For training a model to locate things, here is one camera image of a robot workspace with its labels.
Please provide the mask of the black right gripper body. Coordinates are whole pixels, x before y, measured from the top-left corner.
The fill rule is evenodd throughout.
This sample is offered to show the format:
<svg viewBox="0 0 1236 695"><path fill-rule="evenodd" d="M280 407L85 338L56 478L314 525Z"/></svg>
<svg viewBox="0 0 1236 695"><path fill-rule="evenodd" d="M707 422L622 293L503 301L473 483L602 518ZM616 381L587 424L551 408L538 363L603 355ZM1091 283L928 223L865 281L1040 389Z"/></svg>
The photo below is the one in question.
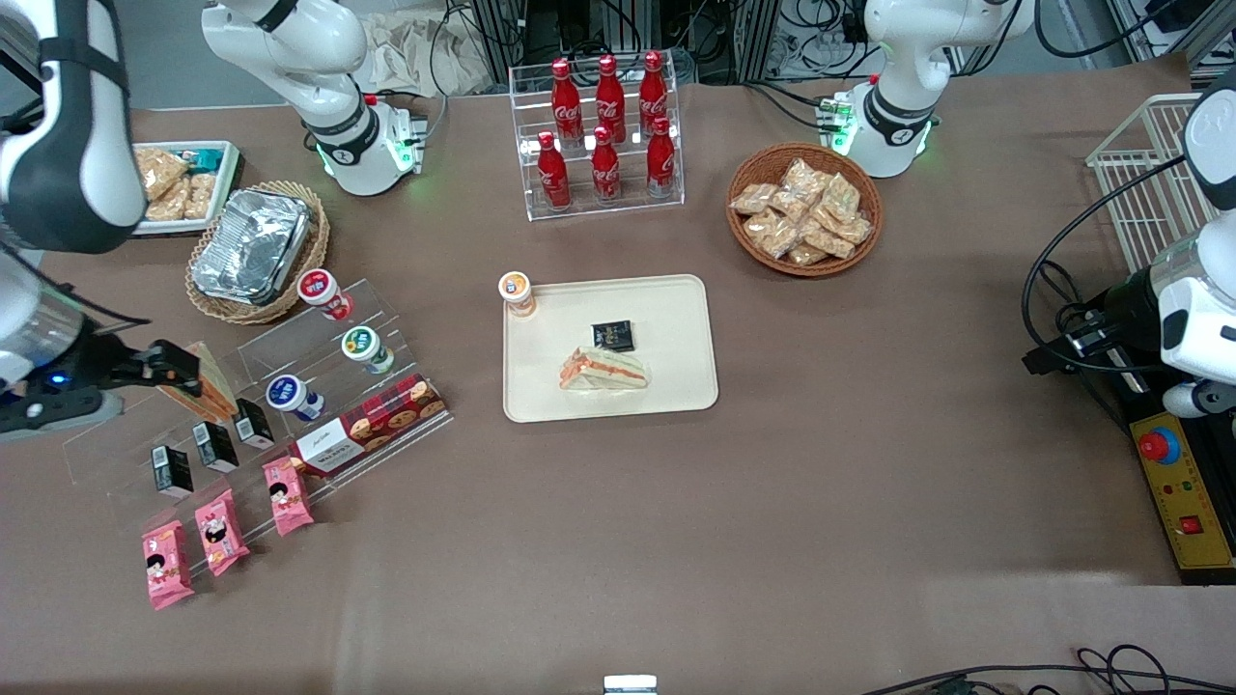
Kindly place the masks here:
<svg viewBox="0 0 1236 695"><path fill-rule="evenodd" d="M129 348L117 334L80 331L53 362L54 393L151 385L150 370L140 352Z"/></svg>

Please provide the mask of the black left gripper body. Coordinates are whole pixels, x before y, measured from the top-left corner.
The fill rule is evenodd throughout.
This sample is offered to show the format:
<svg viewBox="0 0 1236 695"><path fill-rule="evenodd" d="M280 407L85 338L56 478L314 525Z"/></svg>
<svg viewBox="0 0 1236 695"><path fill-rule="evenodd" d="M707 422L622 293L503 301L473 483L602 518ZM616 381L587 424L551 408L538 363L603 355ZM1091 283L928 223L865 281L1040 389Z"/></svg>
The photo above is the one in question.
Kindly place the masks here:
<svg viewBox="0 0 1236 695"><path fill-rule="evenodd" d="M1147 268L1062 310L1067 373L1120 370L1161 373L1161 309Z"/></svg>

